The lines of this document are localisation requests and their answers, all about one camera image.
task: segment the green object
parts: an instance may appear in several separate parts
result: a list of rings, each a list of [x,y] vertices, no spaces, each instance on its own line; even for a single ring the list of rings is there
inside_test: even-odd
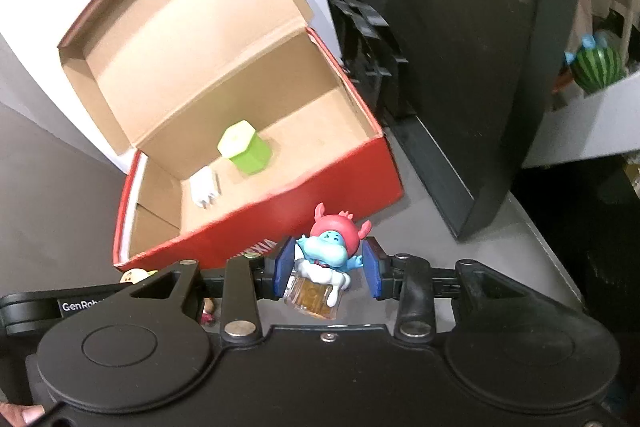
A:
[[[575,83],[587,94],[615,84],[624,75],[622,58],[614,48],[581,49],[571,63]]]
[[[255,174],[267,166],[271,149],[246,120],[229,127],[218,143],[223,158],[231,160],[245,174]]]

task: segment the figurine with red hat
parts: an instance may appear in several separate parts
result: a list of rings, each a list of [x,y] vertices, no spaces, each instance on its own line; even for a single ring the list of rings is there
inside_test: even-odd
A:
[[[315,218],[309,237],[296,241],[296,277],[286,300],[312,315],[335,318],[340,292],[351,284],[346,272],[362,266],[357,252],[371,222],[358,229],[348,210],[325,215],[324,203],[316,206]]]

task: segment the open shoebox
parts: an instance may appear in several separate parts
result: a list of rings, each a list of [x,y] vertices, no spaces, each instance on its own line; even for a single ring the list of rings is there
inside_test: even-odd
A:
[[[59,44],[63,70],[114,150],[137,149],[118,269],[223,266],[308,233],[320,201],[360,219],[402,195],[379,124],[311,15],[305,0],[92,0],[76,19]],[[252,175],[217,148],[241,120],[272,151]],[[207,165],[220,195],[201,208],[189,178]]]

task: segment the red hat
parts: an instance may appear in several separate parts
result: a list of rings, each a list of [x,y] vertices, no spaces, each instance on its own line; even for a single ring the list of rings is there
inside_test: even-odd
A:
[[[353,214],[348,210],[342,210],[339,214],[324,215],[324,203],[318,203],[316,206],[316,222],[311,228],[309,235],[318,236],[328,230],[338,232],[344,239],[347,249],[347,256],[353,257],[358,251],[360,240],[367,237],[367,233],[371,230],[371,222],[365,221],[360,229],[355,226],[352,221]]]

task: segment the green striped ball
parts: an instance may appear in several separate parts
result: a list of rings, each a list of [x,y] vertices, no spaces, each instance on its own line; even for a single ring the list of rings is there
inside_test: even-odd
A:
[[[575,83],[587,94],[616,83],[624,75],[622,58],[614,48],[581,49],[571,63]]]

